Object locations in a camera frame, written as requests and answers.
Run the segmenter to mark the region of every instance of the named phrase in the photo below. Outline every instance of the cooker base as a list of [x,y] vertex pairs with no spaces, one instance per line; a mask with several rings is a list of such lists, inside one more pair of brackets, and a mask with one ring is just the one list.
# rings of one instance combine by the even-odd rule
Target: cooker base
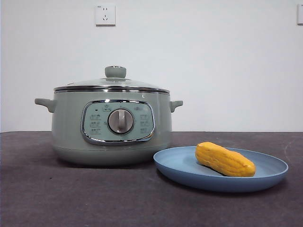
[[53,149],[59,158],[68,162],[90,166],[120,166],[152,160],[156,152],[168,147],[169,144],[130,150],[75,150],[55,146]]

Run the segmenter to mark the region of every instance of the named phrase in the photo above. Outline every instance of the chrome trim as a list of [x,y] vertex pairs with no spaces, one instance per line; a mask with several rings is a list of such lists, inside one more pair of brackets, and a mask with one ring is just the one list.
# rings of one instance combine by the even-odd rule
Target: chrome trim
[[[120,102],[122,102],[122,103],[141,103],[141,104],[148,105],[149,108],[151,109],[151,117],[152,117],[152,123],[153,123],[153,128],[152,128],[151,133],[146,137],[143,137],[140,139],[135,139],[135,140],[98,140],[98,139],[90,137],[84,130],[84,118],[85,118],[85,113],[86,113],[87,108],[93,103],[120,103]],[[152,138],[152,136],[155,132],[155,128],[156,128],[156,124],[155,124],[155,118],[154,118],[154,112],[153,112],[152,106],[149,103],[143,102],[143,101],[134,101],[134,100],[126,100],[126,99],[104,99],[104,100],[90,101],[89,103],[87,103],[84,106],[83,113],[82,113],[82,119],[81,119],[81,134],[82,134],[84,140],[88,143],[95,144],[95,145],[122,146],[122,145],[135,144],[137,142],[145,142]]]
[[160,92],[160,91],[143,91],[143,90],[125,90],[125,89],[74,89],[74,90],[58,90],[54,93],[63,93],[63,92],[133,92],[133,93],[151,93],[151,94],[162,94],[169,95],[169,92]]
[[169,93],[169,90],[153,87],[129,87],[129,86],[98,86],[98,85],[81,85],[81,86],[64,86],[55,87],[54,91],[65,91],[65,90],[91,90],[91,89],[116,89],[116,90],[139,90],[139,91],[154,91]]

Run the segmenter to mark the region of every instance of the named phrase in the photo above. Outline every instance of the blue plate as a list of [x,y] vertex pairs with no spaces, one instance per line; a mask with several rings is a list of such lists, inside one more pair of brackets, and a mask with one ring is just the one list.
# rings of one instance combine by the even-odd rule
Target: blue plate
[[196,146],[169,148],[157,152],[153,159],[157,168],[178,183],[215,192],[254,192],[279,183],[288,171],[286,162],[279,158],[250,150],[227,148],[250,159],[256,166],[252,177],[224,176],[199,164]]

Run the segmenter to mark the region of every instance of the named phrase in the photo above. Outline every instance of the knob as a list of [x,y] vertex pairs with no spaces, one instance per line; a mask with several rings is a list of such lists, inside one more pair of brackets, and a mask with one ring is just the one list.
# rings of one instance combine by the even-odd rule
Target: knob
[[133,116],[130,112],[124,109],[117,109],[113,111],[108,118],[108,125],[110,129],[119,134],[130,131],[133,123]]
[[107,78],[125,78],[126,68],[122,66],[107,66],[105,68],[105,76]]

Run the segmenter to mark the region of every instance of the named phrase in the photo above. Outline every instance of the corn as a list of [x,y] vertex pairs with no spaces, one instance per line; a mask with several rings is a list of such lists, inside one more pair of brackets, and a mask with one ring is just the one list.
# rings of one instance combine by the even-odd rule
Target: corn
[[253,176],[256,172],[254,163],[242,154],[211,142],[199,143],[195,155],[199,163],[226,176]]

